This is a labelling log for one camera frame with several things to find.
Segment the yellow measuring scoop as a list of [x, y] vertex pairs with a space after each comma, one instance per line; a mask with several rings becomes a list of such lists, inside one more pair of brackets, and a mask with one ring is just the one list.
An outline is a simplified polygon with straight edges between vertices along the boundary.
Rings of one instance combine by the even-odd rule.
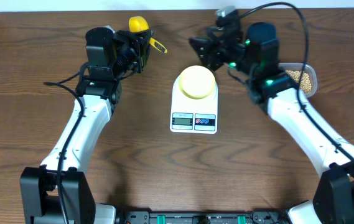
[[[132, 33], [141, 33], [144, 31], [149, 30], [149, 25], [145, 18], [141, 16], [131, 17], [129, 19], [129, 31]], [[162, 52], [163, 54], [167, 53], [167, 49], [164, 45], [162, 45], [158, 40], [154, 39], [153, 37], [149, 38], [149, 44], [153, 46], [158, 51]]]

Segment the pale yellow bowl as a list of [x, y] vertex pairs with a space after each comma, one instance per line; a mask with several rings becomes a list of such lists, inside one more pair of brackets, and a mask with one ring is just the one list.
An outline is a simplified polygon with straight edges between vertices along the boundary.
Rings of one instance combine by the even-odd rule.
[[186, 97], [201, 100], [215, 91], [216, 81], [209, 69], [193, 65], [181, 72], [178, 86]]

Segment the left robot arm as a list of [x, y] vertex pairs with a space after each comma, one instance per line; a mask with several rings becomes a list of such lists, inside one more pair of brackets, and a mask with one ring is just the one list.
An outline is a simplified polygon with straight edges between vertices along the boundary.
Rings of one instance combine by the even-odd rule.
[[103, 128], [121, 98], [121, 82], [141, 73], [150, 54], [153, 32], [89, 30], [87, 62], [76, 74], [72, 115], [50, 154], [39, 167], [26, 167], [20, 178], [26, 223], [123, 223], [115, 206], [96, 203], [86, 172]]

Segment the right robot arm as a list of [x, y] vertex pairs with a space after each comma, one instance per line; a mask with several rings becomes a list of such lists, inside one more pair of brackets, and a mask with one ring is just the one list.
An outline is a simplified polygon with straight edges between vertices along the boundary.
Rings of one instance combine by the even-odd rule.
[[218, 16], [205, 38], [190, 45], [204, 66], [244, 73], [251, 101], [279, 123], [310, 159], [320, 182], [312, 200], [287, 211], [291, 223], [354, 223], [354, 145], [339, 135], [280, 67], [276, 28], [266, 22], [241, 30], [237, 13]]

